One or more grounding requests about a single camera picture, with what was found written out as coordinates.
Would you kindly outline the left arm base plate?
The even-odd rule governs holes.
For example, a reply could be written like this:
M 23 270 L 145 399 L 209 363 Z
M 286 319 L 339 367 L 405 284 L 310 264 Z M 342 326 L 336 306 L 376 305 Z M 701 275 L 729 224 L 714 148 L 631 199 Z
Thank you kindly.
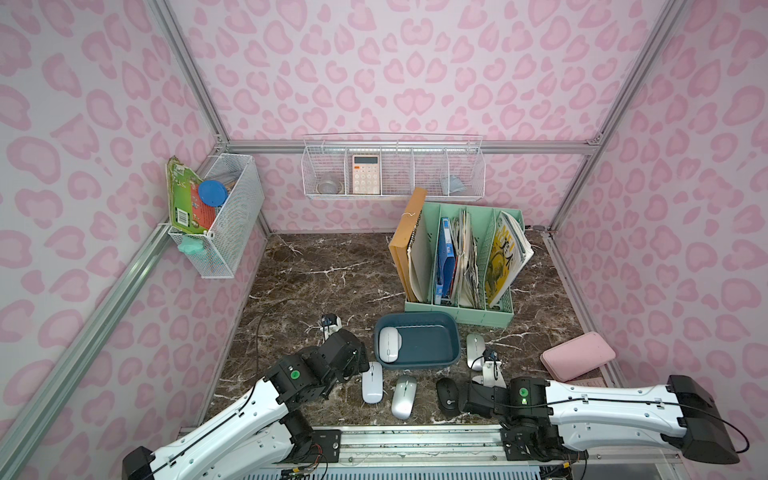
M 320 429 L 300 433 L 292 437 L 292 450 L 283 463 L 321 462 L 337 463 L 339 461 L 342 431 L 339 429 Z

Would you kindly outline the silver computer mouse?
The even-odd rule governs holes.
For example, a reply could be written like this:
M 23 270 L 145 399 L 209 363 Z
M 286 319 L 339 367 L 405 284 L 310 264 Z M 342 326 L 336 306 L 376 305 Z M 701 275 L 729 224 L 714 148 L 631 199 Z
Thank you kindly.
M 416 399 L 418 388 L 417 380 L 409 375 L 400 376 L 396 382 L 391 413 L 398 420 L 410 418 Z
M 485 340 L 482 335 L 470 333 L 466 337 L 467 366 L 475 372 L 481 372 L 484 366 Z

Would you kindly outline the teal storage box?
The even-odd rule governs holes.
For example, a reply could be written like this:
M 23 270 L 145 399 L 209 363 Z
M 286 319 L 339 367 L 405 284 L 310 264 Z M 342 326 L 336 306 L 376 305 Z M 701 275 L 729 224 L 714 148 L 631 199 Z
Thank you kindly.
M 379 332 L 395 327 L 402 337 L 399 358 L 388 364 L 379 358 Z M 381 317 L 374 329 L 374 352 L 385 369 L 441 369 L 460 359 L 461 345 L 455 320 L 441 312 L 404 312 Z

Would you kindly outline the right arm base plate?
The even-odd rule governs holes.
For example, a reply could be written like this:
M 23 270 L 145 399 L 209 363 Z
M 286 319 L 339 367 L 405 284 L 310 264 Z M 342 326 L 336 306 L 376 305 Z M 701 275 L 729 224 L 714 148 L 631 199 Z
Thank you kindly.
M 566 447 L 555 425 L 502 428 L 501 441 L 508 461 L 576 462 L 589 458 L 587 451 Z

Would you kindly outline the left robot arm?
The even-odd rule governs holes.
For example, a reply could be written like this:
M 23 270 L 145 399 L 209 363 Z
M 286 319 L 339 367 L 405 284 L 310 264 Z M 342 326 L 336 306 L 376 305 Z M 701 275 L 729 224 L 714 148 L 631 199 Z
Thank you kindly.
M 122 460 L 124 479 L 239 479 L 285 460 L 327 462 L 301 407 L 370 368 L 365 344 L 341 329 L 320 346 L 286 355 L 252 389 L 191 433 Z

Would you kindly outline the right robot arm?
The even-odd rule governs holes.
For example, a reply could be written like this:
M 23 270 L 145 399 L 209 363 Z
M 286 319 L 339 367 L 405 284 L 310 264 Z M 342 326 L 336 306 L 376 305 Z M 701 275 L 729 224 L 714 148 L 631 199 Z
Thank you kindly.
M 739 463 L 714 397 L 694 379 L 600 388 L 518 377 L 506 386 L 463 382 L 453 402 L 461 413 L 495 419 L 510 461 L 585 459 L 602 447 L 658 447 L 712 465 Z

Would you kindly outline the black computer mouse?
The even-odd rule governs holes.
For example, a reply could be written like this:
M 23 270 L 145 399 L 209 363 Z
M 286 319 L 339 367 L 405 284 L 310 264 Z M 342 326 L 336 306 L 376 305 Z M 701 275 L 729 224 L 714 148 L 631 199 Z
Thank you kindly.
M 435 383 L 438 407 L 446 418 L 455 418 L 460 414 L 458 407 L 459 389 L 457 383 L 448 377 L 440 378 Z

